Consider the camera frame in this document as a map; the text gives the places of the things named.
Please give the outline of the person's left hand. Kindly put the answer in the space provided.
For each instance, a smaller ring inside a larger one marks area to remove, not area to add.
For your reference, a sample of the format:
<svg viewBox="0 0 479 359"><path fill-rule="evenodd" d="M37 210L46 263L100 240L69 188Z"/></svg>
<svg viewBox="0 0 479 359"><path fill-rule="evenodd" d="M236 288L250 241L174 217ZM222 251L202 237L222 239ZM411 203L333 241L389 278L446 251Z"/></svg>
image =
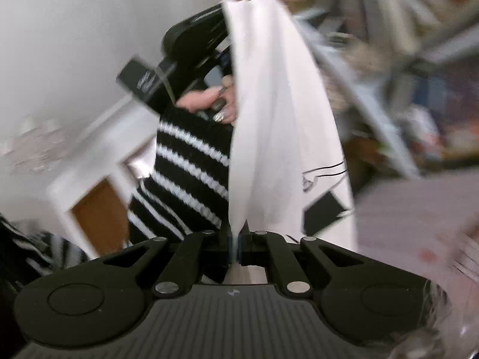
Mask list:
<svg viewBox="0 0 479 359"><path fill-rule="evenodd" d="M234 77L224 76L221 86L190 91L176 102L176 106L190 113L211 111L216 123L233 125L237 119Z"/></svg>

